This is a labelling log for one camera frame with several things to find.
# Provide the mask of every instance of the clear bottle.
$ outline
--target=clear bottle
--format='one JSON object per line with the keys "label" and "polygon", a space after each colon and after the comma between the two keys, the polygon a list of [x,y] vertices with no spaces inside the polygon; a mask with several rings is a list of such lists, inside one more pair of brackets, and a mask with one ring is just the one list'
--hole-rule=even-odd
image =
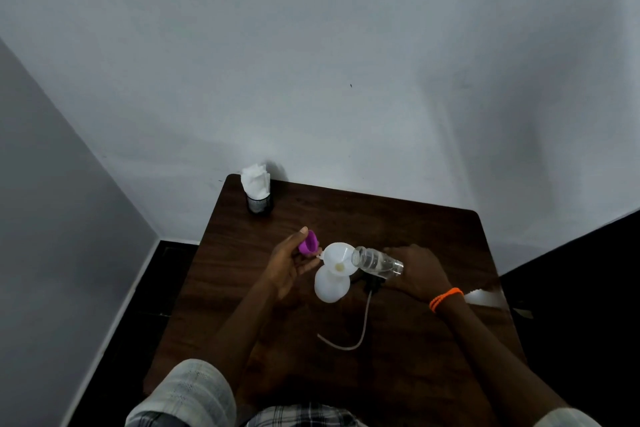
{"label": "clear bottle", "polygon": [[374,248],[364,248],[364,246],[358,246],[353,250],[351,263],[367,273],[385,279],[400,275],[404,269],[403,262]]}

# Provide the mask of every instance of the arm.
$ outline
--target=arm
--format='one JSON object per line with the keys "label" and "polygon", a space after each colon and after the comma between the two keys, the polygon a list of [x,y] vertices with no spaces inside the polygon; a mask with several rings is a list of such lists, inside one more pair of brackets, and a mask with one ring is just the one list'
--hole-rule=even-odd
{"label": "arm", "polygon": [[[404,263],[404,273],[388,282],[392,288],[427,303],[451,288],[440,261],[426,248],[411,245],[386,252]],[[445,298],[436,313],[451,330],[505,425],[531,427],[552,410],[567,407],[564,400],[498,341],[460,294]]]}
{"label": "arm", "polygon": [[215,366],[233,391],[240,383],[244,365],[258,339],[260,329],[271,315],[273,304],[289,293],[299,275],[320,263],[318,258],[302,257],[298,253],[298,245],[307,235],[308,228],[304,227],[276,245],[258,282],[195,356]]}

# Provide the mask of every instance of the person's right arm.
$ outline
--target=person's right arm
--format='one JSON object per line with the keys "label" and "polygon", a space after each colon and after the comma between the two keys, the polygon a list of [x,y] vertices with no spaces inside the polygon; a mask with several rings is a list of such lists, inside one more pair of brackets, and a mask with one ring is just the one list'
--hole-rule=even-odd
{"label": "person's right arm", "polygon": [[[389,287],[427,303],[451,289],[440,261],[430,250],[411,245],[385,251],[404,263],[403,274],[389,280]],[[484,326],[461,294],[446,297],[436,313],[453,333],[504,425],[532,427],[556,408],[568,407]]]}

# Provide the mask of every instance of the forearm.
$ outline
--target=forearm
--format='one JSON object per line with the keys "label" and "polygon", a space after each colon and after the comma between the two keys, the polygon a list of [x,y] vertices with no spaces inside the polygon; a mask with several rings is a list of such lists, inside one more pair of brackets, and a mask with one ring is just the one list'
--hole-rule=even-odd
{"label": "forearm", "polygon": [[455,294],[437,308],[489,398],[500,420],[532,427],[558,407],[567,407],[551,388],[496,338],[464,298]]}
{"label": "forearm", "polygon": [[269,318],[277,298],[276,287],[260,278],[233,314],[196,356],[215,366],[236,391],[244,365]]}

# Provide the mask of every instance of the bracelet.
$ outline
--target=bracelet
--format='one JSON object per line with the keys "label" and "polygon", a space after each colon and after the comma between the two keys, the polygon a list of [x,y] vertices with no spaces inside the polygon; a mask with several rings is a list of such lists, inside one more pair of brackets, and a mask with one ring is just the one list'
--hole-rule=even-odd
{"label": "bracelet", "polygon": [[458,287],[453,287],[452,289],[449,289],[444,294],[440,294],[439,296],[434,297],[433,300],[429,302],[429,309],[431,309],[431,312],[435,314],[436,307],[439,306],[440,303],[444,301],[444,299],[446,299],[449,296],[452,296],[453,294],[462,294],[463,296],[465,295],[465,293],[462,292]]}

